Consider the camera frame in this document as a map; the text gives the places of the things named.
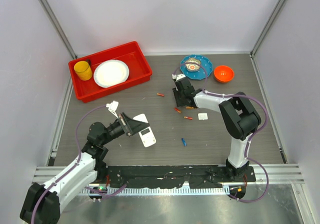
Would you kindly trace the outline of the white remote control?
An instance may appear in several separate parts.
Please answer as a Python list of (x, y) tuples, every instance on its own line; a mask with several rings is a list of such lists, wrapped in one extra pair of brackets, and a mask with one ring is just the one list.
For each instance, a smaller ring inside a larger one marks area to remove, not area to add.
[[(140, 122), (144, 122), (147, 124), (149, 123), (147, 120), (147, 117), (144, 113), (141, 113), (141, 114), (135, 116), (133, 119), (135, 121), (140, 121)], [(142, 144), (145, 148), (148, 148), (157, 142), (150, 126), (145, 128), (144, 130), (140, 131), (138, 134), (139, 134), (139, 137), (140, 137)]]

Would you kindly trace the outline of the white battery cover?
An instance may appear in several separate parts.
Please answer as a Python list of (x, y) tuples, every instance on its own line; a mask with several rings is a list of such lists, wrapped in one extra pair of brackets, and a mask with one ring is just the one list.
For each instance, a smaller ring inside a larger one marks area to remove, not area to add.
[(205, 121), (208, 120), (208, 114), (206, 112), (200, 112), (198, 113), (198, 120), (199, 121)]

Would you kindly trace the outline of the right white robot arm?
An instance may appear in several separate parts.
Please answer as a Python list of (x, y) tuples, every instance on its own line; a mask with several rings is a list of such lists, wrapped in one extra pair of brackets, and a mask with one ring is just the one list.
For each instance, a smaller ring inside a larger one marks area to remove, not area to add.
[(178, 107), (208, 109), (221, 114), (231, 136), (230, 153), (226, 159), (226, 177), (233, 182), (243, 177), (249, 166), (247, 158), (251, 138), (262, 120), (250, 98), (243, 92), (218, 94), (195, 89), (184, 74), (173, 74), (172, 89)]

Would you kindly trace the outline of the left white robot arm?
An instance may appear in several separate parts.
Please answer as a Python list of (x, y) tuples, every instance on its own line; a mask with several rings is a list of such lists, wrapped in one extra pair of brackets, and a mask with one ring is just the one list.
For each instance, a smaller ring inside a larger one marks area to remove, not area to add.
[(95, 122), (78, 156), (59, 174), (43, 184), (33, 183), (27, 191), (20, 219), (28, 224), (56, 224), (66, 206), (90, 183), (102, 183), (107, 176), (105, 144), (127, 135), (140, 134), (150, 124), (145, 114), (133, 118), (124, 112), (108, 127)]

